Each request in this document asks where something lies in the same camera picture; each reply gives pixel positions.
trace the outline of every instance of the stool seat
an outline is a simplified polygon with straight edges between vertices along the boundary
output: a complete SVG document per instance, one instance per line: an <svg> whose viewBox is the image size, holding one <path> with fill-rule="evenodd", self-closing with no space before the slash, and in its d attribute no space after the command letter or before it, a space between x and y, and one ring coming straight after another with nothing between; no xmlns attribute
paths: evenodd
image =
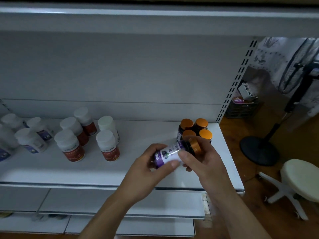
<svg viewBox="0 0 319 239"><path fill-rule="evenodd" d="M319 168L312 163L291 159L281 169L284 181L299 195L319 202Z"/></svg>

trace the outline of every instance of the forearm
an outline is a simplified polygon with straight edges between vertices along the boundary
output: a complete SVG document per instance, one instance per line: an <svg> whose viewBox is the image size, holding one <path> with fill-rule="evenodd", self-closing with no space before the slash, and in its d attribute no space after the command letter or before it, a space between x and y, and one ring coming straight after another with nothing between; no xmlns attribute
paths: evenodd
<svg viewBox="0 0 319 239"><path fill-rule="evenodd" d="M217 198L214 204L225 220L231 239L271 239L236 192L225 198Z"/></svg>
<svg viewBox="0 0 319 239"><path fill-rule="evenodd" d="M129 201L115 192L84 228L79 239L113 239L131 206Z"/></svg>

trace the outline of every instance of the hand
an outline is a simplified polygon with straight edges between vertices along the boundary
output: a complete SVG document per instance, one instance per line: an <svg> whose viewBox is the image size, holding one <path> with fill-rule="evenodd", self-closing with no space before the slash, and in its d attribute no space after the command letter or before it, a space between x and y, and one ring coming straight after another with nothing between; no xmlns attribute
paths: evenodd
<svg viewBox="0 0 319 239"><path fill-rule="evenodd" d="M198 136L187 136L185 139L190 137L197 140L203 155L196 159L186 151L178 152L178 156L185 163L183 166L186 171L193 170L197 174L211 200L223 200L236 193L223 161L209 141Z"/></svg>
<svg viewBox="0 0 319 239"><path fill-rule="evenodd" d="M134 161L121 185L116 190L116 193L125 198L131 206L147 197L162 179L180 165L178 160L172 160L153 172L150 170L150 168L154 168L152 161L154 153L165 147L167 147L165 144L150 145Z"/></svg>

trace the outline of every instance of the round black base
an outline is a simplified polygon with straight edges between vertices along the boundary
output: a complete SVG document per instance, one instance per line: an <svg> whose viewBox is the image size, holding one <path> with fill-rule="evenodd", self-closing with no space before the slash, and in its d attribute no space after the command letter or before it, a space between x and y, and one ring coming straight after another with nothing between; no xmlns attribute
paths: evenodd
<svg viewBox="0 0 319 239"><path fill-rule="evenodd" d="M279 159L277 149L267 142L263 148L259 148L261 138L249 136L239 142L242 153L252 162L261 166L273 166Z"/></svg>

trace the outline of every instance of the left hand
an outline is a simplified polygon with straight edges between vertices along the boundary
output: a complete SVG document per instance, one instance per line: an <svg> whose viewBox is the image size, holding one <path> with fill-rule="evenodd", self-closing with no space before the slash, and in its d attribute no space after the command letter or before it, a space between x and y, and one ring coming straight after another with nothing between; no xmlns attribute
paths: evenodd
<svg viewBox="0 0 319 239"><path fill-rule="evenodd" d="M116 193L124 198L131 206L147 197L162 179L172 173L180 165L178 160L172 160L156 171L152 172L150 170L150 168L154 167L152 162L154 153L165 147L167 147L165 144L150 145L145 152L134 161L121 185L116 190Z"/></svg>

